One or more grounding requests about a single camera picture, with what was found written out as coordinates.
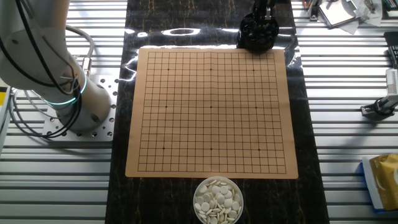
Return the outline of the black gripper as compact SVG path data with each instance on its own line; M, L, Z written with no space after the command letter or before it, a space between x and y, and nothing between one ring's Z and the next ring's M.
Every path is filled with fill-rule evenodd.
M255 0L253 6L253 17L255 21L271 21L274 18L273 7L276 4L276 0Z

